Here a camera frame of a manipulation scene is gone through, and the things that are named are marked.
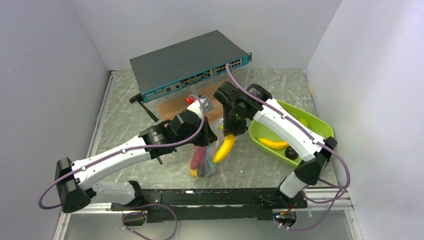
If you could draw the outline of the orange yellow mango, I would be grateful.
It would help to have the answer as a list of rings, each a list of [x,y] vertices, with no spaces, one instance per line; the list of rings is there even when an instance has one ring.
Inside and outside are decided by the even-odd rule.
[[[190,169],[190,173],[191,173],[191,175],[194,177],[194,178],[199,178],[199,176],[198,176],[198,169],[197,168],[195,168],[195,169]]]

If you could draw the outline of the clear zip top bag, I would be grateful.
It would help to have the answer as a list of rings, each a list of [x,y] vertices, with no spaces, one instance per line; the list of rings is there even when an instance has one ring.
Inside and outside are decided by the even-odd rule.
[[[191,175],[197,179],[207,178],[216,171],[213,159],[224,143],[223,126],[217,125],[213,133],[217,136],[217,141],[208,146],[194,147],[189,169]]]

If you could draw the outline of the yellow banana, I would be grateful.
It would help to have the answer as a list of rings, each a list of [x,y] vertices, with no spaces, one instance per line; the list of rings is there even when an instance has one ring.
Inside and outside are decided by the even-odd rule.
[[[274,141],[264,137],[258,137],[258,142],[272,150],[285,150],[290,145],[286,141]]]
[[[235,144],[236,137],[232,133],[224,135],[224,127],[222,125],[216,126],[214,133],[218,139],[211,145],[209,154],[211,162],[217,164],[228,156]]]

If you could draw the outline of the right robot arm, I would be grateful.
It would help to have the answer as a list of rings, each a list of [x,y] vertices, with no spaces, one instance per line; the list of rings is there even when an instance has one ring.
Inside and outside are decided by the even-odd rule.
[[[280,207],[289,207],[303,188],[317,183],[337,144],[333,137],[324,138],[300,123],[256,83],[244,89],[225,81],[213,96],[223,108],[225,136],[242,135],[248,130],[247,120],[256,121],[286,141],[301,158],[278,186],[275,200]]]

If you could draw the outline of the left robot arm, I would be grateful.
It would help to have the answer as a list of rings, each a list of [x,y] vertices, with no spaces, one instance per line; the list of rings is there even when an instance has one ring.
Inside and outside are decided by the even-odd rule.
[[[137,210],[144,203],[137,181],[110,183],[103,179],[134,164],[170,154],[179,146],[205,147],[217,140],[207,117],[184,110],[172,120],[149,126],[127,142],[99,155],[76,161],[62,158],[55,170],[61,210],[73,213],[91,203],[118,203]]]

